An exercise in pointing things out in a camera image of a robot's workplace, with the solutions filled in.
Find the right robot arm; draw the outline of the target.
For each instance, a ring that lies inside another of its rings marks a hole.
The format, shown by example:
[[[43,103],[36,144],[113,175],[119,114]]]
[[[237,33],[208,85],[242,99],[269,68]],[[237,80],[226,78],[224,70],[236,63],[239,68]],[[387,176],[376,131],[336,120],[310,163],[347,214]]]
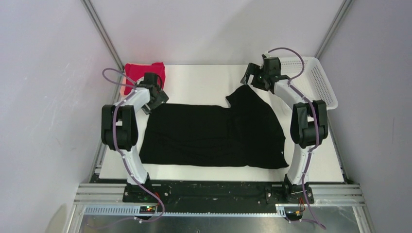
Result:
[[[292,79],[281,73],[277,57],[265,57],[262,65],[249,63],[241,84],[270,91],[280,97],[292,110],[290,135],[294,142],[292,165],[287,172],[282,189],[285,201],[293,203],[307,190],[307,173],[313,152],[328,137],[327,109],[323,100],[310,100]]]

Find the black t shirt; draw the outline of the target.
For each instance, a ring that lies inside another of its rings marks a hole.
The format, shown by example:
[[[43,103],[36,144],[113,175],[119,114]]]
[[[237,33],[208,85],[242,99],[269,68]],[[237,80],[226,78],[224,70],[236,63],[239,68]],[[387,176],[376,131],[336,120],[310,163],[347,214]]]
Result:
[[[144,164],[288,167],[285,135],[272,107],[249,86],[226,97],[229,107],[165,103],[149,115]]]

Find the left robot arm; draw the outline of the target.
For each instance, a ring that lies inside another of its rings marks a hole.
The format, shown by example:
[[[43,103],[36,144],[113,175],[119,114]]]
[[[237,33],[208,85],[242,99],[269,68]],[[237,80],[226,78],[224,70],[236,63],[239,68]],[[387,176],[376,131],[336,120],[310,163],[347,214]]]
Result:
[[[147,202],[153,197],[153,188],[145,184],[149,174],[144,168],[137,149],[138,125],[136,113],[142,110],[149,115],[154,109],[166,103],[169,97],[162,89],[163,81],[156,73],[146,72],[140,81],[131,85],[131,92],[114,104],[102,107],[101,140],[110,150],[118,152],[128,173],[127,182],[137,185],[134,195]]]

